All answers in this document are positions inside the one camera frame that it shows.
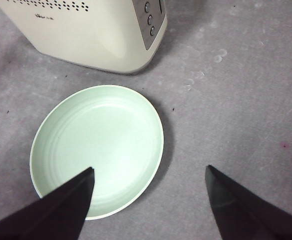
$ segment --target plate rim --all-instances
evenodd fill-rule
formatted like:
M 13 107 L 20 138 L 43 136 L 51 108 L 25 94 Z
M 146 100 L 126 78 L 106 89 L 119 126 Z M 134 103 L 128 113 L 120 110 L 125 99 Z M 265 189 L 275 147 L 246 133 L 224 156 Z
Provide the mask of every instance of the plate rim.
M 152 175 L 150 176 L 149 180 L 147 181 L 147 183 L 144 185 L 144 187 L 138 192 L 138 194 L 135 195 L 135 197 L 133 197 L 130 201 L 128 201 L 126 204 L 124 204 L 123 206 L 111 211 L 111 212 L 108 212 L 108 213 L 105 213 L 105 214 L 102 214 L 102 215 L 98 215 L 98 216 L 86 216 L 85 220 L 96 220 L 96 219 L 102 219 L 102 218 L 105 218 L 105 217 L 108 217 L 110 215 L 113 215 L 121 210 L 123 210 L 124 208 L 128 207 L 129 205 L 131 205 L 134 201 L 137 200 L 137 198 L 139 198 L 143 192 L 146 190 L 146 188 L 149 186 L 149 184 L 151 183 L 151 181 L 153 180 L 158 168 L 159 168 L 159 165 L 160 165 L 160 162 L 161 162 L 161 159 L 162 159 L 162 155 L 163 155 L 163 148 L 164 148 L 164 132 L 163 132 L 163 127 L 162 127 L 162 123 L 161 123 L 161 120 L 160 120 L 160 117 L 159 117 L 159 114 L 158 112 L 156 111 L 155 107 L 151 104 L 151 102 L 146 99 L 145 96 L 143 96 L 142 94 L 140 94 L 139 92 L 131 89 L 131 88 L 128 88 L 128 87 L 125 87 L 125 86 L 120 86 L 120 85 L 114 85 L 114 84 L 103 84 L 103 85 L 96 85 L 96 86 L 91 86 L 91 87 L 88 87 L 88 88 L 85 88 L 85 89 L 82 89 L 80 91 L 77 91 L 73 94 L 71 94 L 70 96 L 66 97 L 64 100 L 62 100 L 60 103 L 58 103 L 50 112 L 49 114 L 44 118 L 44 120 L 41 122 L 37 132 L 36 132 L 36 135 L 32 141 L 32 144 L 31 144 L 31 150 L 30 150 L 30 156 L 29 156 L 29 171 L 30 171 L 30 177 L 31 177 L 31 182 L 32 182 L 32 185 L 33 187 L 35 188 L 35 191 L 37 193 L 37 195 L 40 197 L 40 198 L 43 198 L 43 195 L 39 192 L 36 184 L 35 184 L 35 180 L 34 180 L 34 177 L 33 177 L 33 169 L 32 169 L 32 155 L 33 155 L 33 148 L 35 146 L 35 143 L 36 143 L 36 140 L 37 140 L 37 137 L 38 137 L 38 134 L 40 133 L 42 127 L 44 126 L 44 124 L 46 123 L 47 119 L 50 117 L 50 115 L 55 111 L 57 110 L 57 108 L 62 105 L 64 102 L 66 102 L 67 100 L 69 100 L 70 98 L 74 97 L 75 95 L 77 94 L 80 94 L 82 92 L 85 92 L 85 91 L 89 91 L 91 89 L 96 89 L 96 88 L 119 88 L 119 89 L 124 89 L 126 91 L 130 91 L 130 92 L 133 92 L 135 94 L 137 94 L 139 97 L 141 97 L 142 99 L 145 100 L 146 104 L 148 104 L 156 118 L 157 118 L 157 121 L 158 121 L 158 124 L 159 124 L 159 127 L 160 127 L 160 137 L 161 137 L 161 146 L 160 146 L 160 153 L 159 153 L 159 157 L 158 157 L 158 160 L 157 160 L 157 164 L 156 164 L 156 167 L 154 168 L 154 171 L 152 173 Z

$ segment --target toaster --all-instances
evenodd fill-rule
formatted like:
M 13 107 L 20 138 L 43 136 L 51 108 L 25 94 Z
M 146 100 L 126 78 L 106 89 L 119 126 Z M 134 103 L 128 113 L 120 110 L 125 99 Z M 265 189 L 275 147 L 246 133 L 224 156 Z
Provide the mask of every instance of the toaster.
M 164 0 L 0 0 L 0 8 L 40 53 L 115 73 L 145 67 L 167 27 Z

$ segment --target light green plate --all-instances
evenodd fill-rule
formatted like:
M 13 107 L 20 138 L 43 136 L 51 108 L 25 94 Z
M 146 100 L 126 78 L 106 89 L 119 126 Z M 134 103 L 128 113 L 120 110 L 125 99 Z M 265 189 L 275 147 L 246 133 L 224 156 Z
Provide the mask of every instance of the light green plate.
M 116 85 L 94 86 L 58 104 L 43 121 L 30 152 L 40 197 L 87 167 L 95 187 L 87 220 L 114 214 L 135 201 L 159 166 L 163 129 L 141 94 Z

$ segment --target toaster logo text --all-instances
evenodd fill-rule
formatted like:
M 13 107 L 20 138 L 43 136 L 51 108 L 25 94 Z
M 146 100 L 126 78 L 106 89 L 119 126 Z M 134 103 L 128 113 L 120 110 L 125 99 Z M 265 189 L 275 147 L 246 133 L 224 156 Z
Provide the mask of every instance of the toaster logo text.
M 37 17 L 37 18 L 41 18 L 41 19 L 49 19 L 49 20 L 54 20 L 52 17 L 47 17 L 47 16 L 42 16 L 42 15 L 40 15 L 40 14 L 35 14 L 35 16 Z

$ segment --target toaster button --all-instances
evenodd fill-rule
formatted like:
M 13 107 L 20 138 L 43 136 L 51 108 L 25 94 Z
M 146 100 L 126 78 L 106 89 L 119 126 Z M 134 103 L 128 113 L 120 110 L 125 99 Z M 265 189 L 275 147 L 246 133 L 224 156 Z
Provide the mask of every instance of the toaster button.
M 148 16 L 148 25 L 151 25 L 152 24 L 152 20 L 153 20 L 153 18 L 152 18 L 152 16 L 151 15 L 149 15 Z
M 152 26 L 150 29 L 150 35 L 153 36 L 155 34 L 155 27 Z
M 150 11 L 150 3 L 146 2 L 145 4 L 145 12 L 148 13 Z

